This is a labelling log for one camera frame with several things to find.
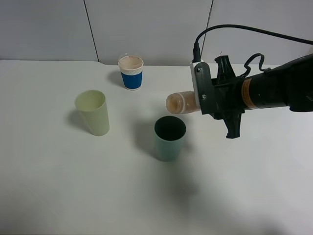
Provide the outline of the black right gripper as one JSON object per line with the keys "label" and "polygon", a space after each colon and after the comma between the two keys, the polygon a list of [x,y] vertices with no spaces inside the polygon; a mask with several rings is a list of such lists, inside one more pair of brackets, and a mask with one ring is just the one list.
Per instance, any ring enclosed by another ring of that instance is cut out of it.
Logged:
{"label": "black right gripper", "polygon": [[218,64],[218,74],[217,78],[212,78],[212,84],[218,110],[211,116],[215,120],[224,120],[228,131],[227,139],[239,138],[241,117],[245,113],[241,98],[241,86],[245,77],[236,77],[228,55],[215,58],[215,62]]}

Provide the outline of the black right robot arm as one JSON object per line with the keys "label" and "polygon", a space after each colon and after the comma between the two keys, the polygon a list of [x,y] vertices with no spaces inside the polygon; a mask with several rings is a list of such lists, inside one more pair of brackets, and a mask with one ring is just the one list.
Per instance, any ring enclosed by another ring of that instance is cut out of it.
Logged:
{"label": "black right robot arm", "polygon": [[217,78],[213,79],[219,108],[215,119],[222,119],[228,139],[240,137],[242,114],[246,110],[288,106],[292,112],[313,110],[313,56],[292,60],[276,68],[263,68],[265,57],[256,53],[244,64],[246,71],[236,76],[229,57],[219,56]]}

